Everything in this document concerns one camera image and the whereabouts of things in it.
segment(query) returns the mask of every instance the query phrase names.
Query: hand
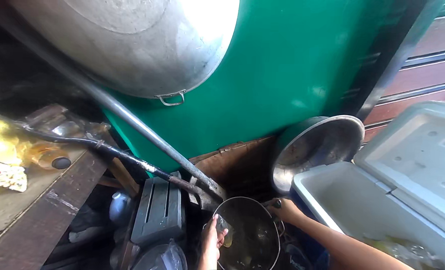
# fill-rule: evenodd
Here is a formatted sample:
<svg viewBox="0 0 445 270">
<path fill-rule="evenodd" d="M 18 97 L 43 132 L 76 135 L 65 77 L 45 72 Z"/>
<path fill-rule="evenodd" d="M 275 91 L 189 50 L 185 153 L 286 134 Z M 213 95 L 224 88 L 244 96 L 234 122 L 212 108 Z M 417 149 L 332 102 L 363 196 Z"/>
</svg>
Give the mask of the hand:
<svg viewBox="0 0 445 270">
<path fill-rule="evenodd" d="M 273 204 L 281 200 L 281 208 L 276 208 Z M 292 200 L 274 198 L 269 202 L 268 210 L 276 214 L 283 222 L 295 225 L 298 220 L 306 218 L 306 215 L 299 210 Z"/>
<path fill-rule="evenodd" d="M 199 270 L 212 270 L 217 268 L 219 260 L 219 248 L 224 244 L 224 237 L 228 230 L 222 233 L 216 230 L 219 215 L 215 214 L 202 231 L 202 254 L 199 262 Z"/>
</svg>

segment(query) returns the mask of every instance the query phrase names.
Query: gray pipe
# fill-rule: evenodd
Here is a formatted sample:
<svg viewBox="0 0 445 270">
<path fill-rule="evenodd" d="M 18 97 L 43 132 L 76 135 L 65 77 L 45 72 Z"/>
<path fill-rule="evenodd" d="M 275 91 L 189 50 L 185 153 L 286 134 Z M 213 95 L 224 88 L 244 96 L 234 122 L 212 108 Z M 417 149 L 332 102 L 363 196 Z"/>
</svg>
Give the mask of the gray pipe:
<svg viewBox="0 0 445 270">
<path fill-rule="evenodd" d="M 104 107 L 112 111 L 117 116 L 121 117 L 124 121 L 126 121 L 139 133 L 141 133 L 160 150 L 162 150 L 164 153 L 178 162 L 191 175 L 200 180 L 206 187 L 208 187 L 209 191 L 223 200 L 226 199 L 226 192 L 224 191 L 224 189 L 222 189 L 213 179 L 209 178 L 201 170 L 196 168 L 194 164 L 192 164 L 187 158 L 181 155 L 163 138 L 156 134 L 156 132 L 154 132 L 128 108 L 121 104 L 121 102 L 117 101 L 114 97 L 109 95 L 105 90 L 96 85 L 96 83 L 94 83 L 94 81 L 89 79 L 87 76 L 82 75 L 79 70 L 71 67 L 71 65 L 66 63 L 63 58 L 59 58 L 56 53 L 51 52 L 51 49 L 47 48 L 47 46 L 42 44 L 32 35 L 26 33 L 26 31 L 19 27 L 20 24 L 18 21 L 14 20 L 7 14 L 2 14 L 2 12 L 2 9 L 0 9 L 0 26 L 2 26 L 7 32 L 9 32 L 22 44 L 26 45 L 31 51 L 45 60 L 57 71 L 66 76 L 70 81 L 86 91 L 86 93 L 91 95 Z"/>
</svg>

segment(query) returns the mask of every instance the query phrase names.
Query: metal bowl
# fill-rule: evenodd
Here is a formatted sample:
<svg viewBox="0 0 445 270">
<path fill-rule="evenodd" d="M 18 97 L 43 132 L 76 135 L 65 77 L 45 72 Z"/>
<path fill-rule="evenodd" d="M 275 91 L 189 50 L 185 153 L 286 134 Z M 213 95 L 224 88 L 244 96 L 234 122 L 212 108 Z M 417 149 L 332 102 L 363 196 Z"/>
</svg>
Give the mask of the metal bowl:
<svg viewBox="0 0 445 270">
<path fill-rule="evenodd" d="M 363 123 L 350 115 L 316 116 L 290 126 L 276 142 L 274 188 L 286 194 L 295 175 L 319 165 L 351 161 L 363 140 Z"/>
<path fill-rule="evenodd" d="M 183 97 L 214 72 L 239 10 L 239 0 L 10 3 L 93 78 L 125 94 L 161 101 Z"/>
<path fill-rule="evenodd" d="M 276 224 L 261 203 L 247 197 L 232 197 L 223 201 L 214 214 L 219 214 L 233 228 L 231 246 L 219 249 L 221 269 L 273 269 L 281 243 Z"/>
</svg>

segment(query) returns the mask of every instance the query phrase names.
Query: white cooler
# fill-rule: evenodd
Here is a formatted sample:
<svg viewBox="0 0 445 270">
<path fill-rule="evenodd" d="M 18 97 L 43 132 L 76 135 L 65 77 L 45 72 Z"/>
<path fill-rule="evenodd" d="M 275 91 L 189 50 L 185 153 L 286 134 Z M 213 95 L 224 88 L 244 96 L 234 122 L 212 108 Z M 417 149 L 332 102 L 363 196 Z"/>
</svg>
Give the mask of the white cooler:
<svg viewBox="0 0 445 270">
<path fill-rule="evenodd" d="M 317 166 L 292 188 L 323 224 L 356 239 L 394 236 L 445 264 L 445 102 L 407 108 L 355 156 Z"/>
</svg>

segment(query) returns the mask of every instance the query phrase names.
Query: metal pot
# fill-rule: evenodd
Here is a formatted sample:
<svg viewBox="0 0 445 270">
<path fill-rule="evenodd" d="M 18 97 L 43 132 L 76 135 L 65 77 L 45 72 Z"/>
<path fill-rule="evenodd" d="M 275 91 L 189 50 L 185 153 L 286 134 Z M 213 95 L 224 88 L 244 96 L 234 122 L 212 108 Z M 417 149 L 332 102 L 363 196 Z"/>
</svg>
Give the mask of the metal pot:
<svg viewBox="0 0 445 270">
<path fill-rule="evenodd" d="M 319 165 L 351 161 L 363 140 L 364 125 L 351 115 L 316 116 L 290 126 L 276 142 L 274 188 L 287 194 L 295 175 Z"/>
<path fill-rule="evenodd" d="M 251 198 L 233 197 L 221 203 L 219 214 L 233 228 L 230 247 L 219 249 L 223 270 L 273 269 L 279 258 L 279 233 L 267 209 Z"/>
<path fill-rule="evenodd" d="M 204 82 L 226 53 L 239 0 L 11 0 L 59 50 L 108 86 L 163 98 Z"/>
</svg>

